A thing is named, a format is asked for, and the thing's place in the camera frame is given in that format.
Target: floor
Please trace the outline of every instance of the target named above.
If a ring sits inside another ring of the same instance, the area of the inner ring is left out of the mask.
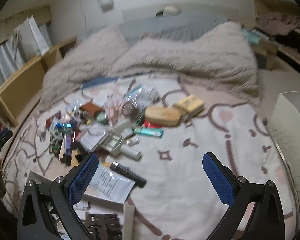
[[[278,57],[274,70],[259,70],[259,82],[262,98],[257,112],[262,118],[271,116],[280,93],[300,90],[300,74]]]

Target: white storage box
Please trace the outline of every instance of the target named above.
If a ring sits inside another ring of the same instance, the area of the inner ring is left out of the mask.
[[[279,95],[268,130],[287,161],[300,208],[300,91]]]

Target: gray bed sheet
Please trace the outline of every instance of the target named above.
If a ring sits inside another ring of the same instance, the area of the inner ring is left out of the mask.
[[[152,17],[125,22],[118,26],[127,43],[133,46],[145,32],[158,38],[183,42],[193,41],[227,20],[226,17],[211,12],[181,13],[177,16]],[[102,28],[96,27],[88,30],[79,35],[79,40],[85,40]]]

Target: clutter of items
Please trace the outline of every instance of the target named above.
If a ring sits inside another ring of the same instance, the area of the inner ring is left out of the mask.
[[[139,161],[142,152],[136,145],[140,140],[146,140],[149,136],[160,140],[165,127],[187,123],[204,109],[204,101],[194,95],[168,108],[157,104],[159,100],[157,89],[146,84],[135,87],[125,95],[110,94],[106,102],[99,105],[93,101],[83,104],[75,100],[67,106],[65,114],[59,111],[48,118],[45,130],[38,136],[40,140],[45,140],[49,133],[49,153],[70,167],[79,165],[89,152],[109,154],[114,158],[122,154]],[[146,179],[113,161],[99,165],[89,185],[108,200],[125,205],[132,188],[143,188]],[[118,226],[121,222],[116,214],[91,215],[85,212],[81,219],[95,239],[103,239],[106,234],[107,239],[122,239]],[[59,233],[67,239],[65,232],[59,230]]]

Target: metal screw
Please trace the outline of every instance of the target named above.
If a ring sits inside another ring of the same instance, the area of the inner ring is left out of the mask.
[[[55,179],[55,182],[56,182],[56,183],[61,183],[61,182],[63,182],[64,179],[65,179],[64,177],[59,176],[59,177],[57,177],[57,178]]]
[[[31,187],[33,184],[34,184],[34,181],[33,181],[33,180],[29,180],[29,181],[27,182],[27,186],[28,186],[28,187]]]
[[[238,177],[238,181],[240,181],[241,183],[246,183],[247,182],[247,179],[243,176],[239,176]]]
[[[269,185],[270,187],[274,187],[274,186],[275,186],[275,183],[274,183],[272,180],[269,180],[269,181],[268,181],[268,185]]]

